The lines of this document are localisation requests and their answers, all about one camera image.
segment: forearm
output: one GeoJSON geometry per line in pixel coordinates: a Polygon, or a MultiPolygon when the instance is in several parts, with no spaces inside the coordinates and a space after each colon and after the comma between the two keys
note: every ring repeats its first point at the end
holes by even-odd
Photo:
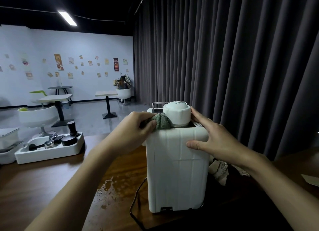
{"type": "Polygon", "coordinates": [[[98,184],[116,157],[106,145],[93,148],[80,168],[27,231],[81,230],[98,184]]]}
{"type": "Polygon", "coordinates": [[[318,230],[317,198],[259,156],[255,157],[247,172],[261,185],[295,231],[318,230]]]}

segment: hand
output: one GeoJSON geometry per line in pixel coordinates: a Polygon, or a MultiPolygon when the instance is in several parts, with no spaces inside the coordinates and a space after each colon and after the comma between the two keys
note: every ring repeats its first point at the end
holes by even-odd
{"type": "Polygon", "coordinates": [[[186,143],[187,147],[203,150],[218,160],[234,164],[239,167],[247,167],[252,158],[259,154],[250,150],[237,139],[235,139],[227,129],[218,123],[214,123],[209,118],[204,117],[191,107],[192,119],[199,122],[208,132],[208,141],[202,142],[190,140],[186,143]]]}
{"type": "Polygon", "coordinates": [[[129,153],[140,146],[156,127],[156,121],[150,121],[143,129],[139,126],[142,121],[151,118],[155,113],[131,112],[103,140],[117,155],[129,153]]]}

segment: table leg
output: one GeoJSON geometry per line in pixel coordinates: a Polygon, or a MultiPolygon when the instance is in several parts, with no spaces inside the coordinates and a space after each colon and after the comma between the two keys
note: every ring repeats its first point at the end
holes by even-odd
{"type": "Polygon", "coordinates": [[[62,107],[61,107],[61,102],[60,101],[56,101],[55,106],[58,110],[58,114],[59,114],[59,118],[60,120],[58,122],[56,122],[55,124],[52,125],[52,127],[61,127],[61,126],[67,126],[68,122],[73,121],[73,119],[64,119],[64,115],[63,115],[63,111],[62,111],[62,107]]]}
{"type": "MultiPolygon", "coordinates": [[[[64,91],[64,93],[65,93],[66,95],[68,95],[68,94],[69,94],[69,93],[68,93],[68,90],[63,89],[63,91],[64,91]]],[[[68,101],[69,101],[69,105],[73,104],[73,101],[72,101],[72,99],[71,99],[71,98],[69,98],[69,99],[68,99],[68,101]]]]}
{"type": "Polygon", "coordinates": [[[102,118],[103,118],[103,119],[107,119],[107,118],[117,118],[116,113],[115,113],[115,112],[111,112],[110,100],[109,100],[108,96],[106,96],[106,104],[107,104],[107,113],[102,114],[102,118]]]}

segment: person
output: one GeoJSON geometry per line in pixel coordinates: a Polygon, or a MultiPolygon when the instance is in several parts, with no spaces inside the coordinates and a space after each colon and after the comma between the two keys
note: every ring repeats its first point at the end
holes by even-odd
{"type": "MultiPolygon", "coordinates": [[[[189,148],[203,150],[215,158],[247,171],[265,190],[295,231],[318,230],[319,201],[277,170],[263,155],[237,141],[221,124],[191,108],[192,119],[208,132],[207,142],[190,140],[189,148]]],[[[26,231],[81,230],[104,173],[119,155],[140,146],[156,126],[140,123],[150,112],[132,112],[85,158],[80,168],[52,201],[26,228],[26,231]]]]}
{"type": "Polygon", "coordinates": [[[125,76],[121,76],[117,83],[117,88],[119,90],[125,90],[129,88],[129,84],[126,82],[125,76]]]}

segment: white table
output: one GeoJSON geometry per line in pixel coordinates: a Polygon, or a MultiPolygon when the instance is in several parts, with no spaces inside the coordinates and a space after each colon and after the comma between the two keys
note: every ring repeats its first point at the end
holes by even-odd
{"type": "Polygon", "coordinates": [[[67,95],[53,95],[53,96],[45,96],[38,100],[38,102],[54,102],[56,108],[58,109],[60,120],[52,125],[52,127],[61,127],[61,126],[67,126],[68,122],[73,121],[73,119],[64,119],[62,107],[61,107],[61,101],[67,101],[69,100],[73,94],[67,94],[67,95]]]}
{"type": "Polygon", "coordinates": [[[107,113],[102,114],[103,119],[107,118],[117,118],[117,115],[115,112],[111,112],[110,109],[110,100],[109,96],[117,96],[117,91],[111,90],[111,91],[97,91],[95,93],[95,96],[105,96],[106,97],[106,104],[107,104],[107,113]]]}

